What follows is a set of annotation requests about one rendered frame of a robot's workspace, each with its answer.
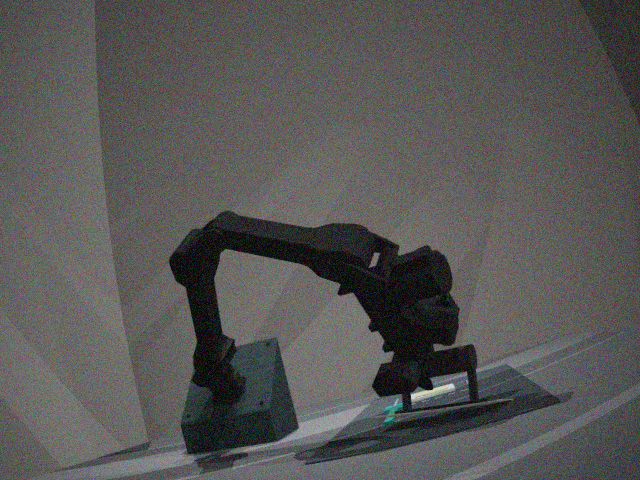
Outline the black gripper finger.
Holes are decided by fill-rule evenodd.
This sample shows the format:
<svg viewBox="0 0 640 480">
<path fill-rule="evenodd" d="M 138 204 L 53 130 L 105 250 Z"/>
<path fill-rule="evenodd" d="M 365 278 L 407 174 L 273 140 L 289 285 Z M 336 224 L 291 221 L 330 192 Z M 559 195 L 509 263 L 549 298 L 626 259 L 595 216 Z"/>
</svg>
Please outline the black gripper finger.
<svg viewBox="0 0 640 480">
<path fill-rule="evenodd" d="M 432 343 L 425 343 L 423 341 L 421 342 L 422 342 L 421 348 L 417 348 L 416 350 L 419 355 L 423 353 L 435 352 Z"/>
<path fill-rule="evenodd" d="M 433 384 L 431 379 L 428 376 L 428 372 L 426 371 L 425 367 L 428 361 L 428 357 L 426 358 L 422 358 L 422 364 L 421 364 L 421 377 L 420 377 L 420 381 L 418 386 L 421 387 L 422 389 L 426 389 L 426 390 L 433 390 Z"/>
</svg>

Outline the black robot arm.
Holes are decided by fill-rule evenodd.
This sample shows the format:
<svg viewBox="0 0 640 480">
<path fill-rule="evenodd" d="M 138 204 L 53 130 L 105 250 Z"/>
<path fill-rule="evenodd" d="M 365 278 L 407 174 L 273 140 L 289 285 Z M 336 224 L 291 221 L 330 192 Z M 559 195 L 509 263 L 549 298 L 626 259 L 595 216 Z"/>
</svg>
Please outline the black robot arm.
<svg viewBox="0 0 640 480">
<path fill-rule="evenodd" d="M 235 340 L 222 333 L 214 277 L 225 249 L 308 266 L 319 277 L 341 284 L 338 295 L 354 293 L 372 320 L 384 319 L 413 303 L 405 323 L 413 349 L 422 342 L 453 345 L 459 307 L 449 293 L 452 273 L 440 252 L 426 245 L 398 255 L 399 245 L 359 224 L 331 223 L 308 228 L 220 212 L 202 229 L 191 230 L 169 259 L 176 281 L 186 287 L 196 349 L 192 381 L 208 387 L 213 403 L 239 402 L 246 376 L 230 361 Z M 370 267 L 374 253 L 381 253 Z M 437 296 L 435 303 L 418 301 Z M 439 306 L 440 305 L 440 306 Z"/>
</svg>

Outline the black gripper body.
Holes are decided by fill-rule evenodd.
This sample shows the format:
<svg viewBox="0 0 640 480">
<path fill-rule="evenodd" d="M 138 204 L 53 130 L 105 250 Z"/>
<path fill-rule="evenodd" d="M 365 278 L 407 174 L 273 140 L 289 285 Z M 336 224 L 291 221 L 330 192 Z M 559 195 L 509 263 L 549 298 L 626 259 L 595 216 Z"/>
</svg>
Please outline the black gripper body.
<svg viewBox="0 0 640 480">
<path fill-rule="evenodd" d="M 413 303 L 402 303 L 392 315 L 380 320 L 370 319 L 370 331 L 379 331 L 383 337 L 383 351 L 394 352 L 392 362 L 381 364 L 372 384 L 379 397 L 411 393 L 418 387 L 422 360 L 417 348 L 410 346 L 405 325 L 408 314 L 414 315 L 412 306 Z"/>
</svg>

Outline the white square tile with dark center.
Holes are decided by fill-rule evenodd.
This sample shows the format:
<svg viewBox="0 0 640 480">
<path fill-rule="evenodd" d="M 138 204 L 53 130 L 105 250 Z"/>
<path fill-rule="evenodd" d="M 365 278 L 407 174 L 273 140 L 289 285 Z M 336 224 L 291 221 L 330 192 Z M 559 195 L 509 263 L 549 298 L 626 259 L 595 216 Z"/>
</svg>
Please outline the white square tile with dark center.
<svg viewBox="0 0 640 480">
<path fill-rule="evenodd" d="M 418 393 L 412 394 L 411 401 L 413 402 L 416 400 L 425 399 L 428 397 L 433 397 L 433 396 L 445 394 L 452 391 L 456 391 L 453 384 L 444 385 L 441 387 L 433 388 L 433 390 L 425 390 L 425 391 L 420 391 Z"/>
</svg>

